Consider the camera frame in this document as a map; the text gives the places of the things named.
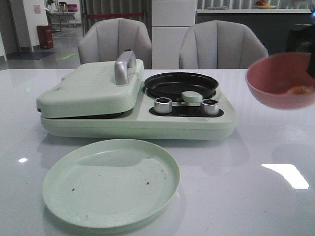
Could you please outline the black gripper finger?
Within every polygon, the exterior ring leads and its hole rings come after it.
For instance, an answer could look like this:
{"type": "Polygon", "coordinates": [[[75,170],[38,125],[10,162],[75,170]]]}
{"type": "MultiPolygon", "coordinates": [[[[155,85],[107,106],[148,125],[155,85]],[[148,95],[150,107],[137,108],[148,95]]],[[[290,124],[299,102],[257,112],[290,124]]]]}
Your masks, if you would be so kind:
{"type": "Polygon", "coordinates": [[[315,78],[315,53],[311,53],[307,73],[312,77],[315,78]]]}

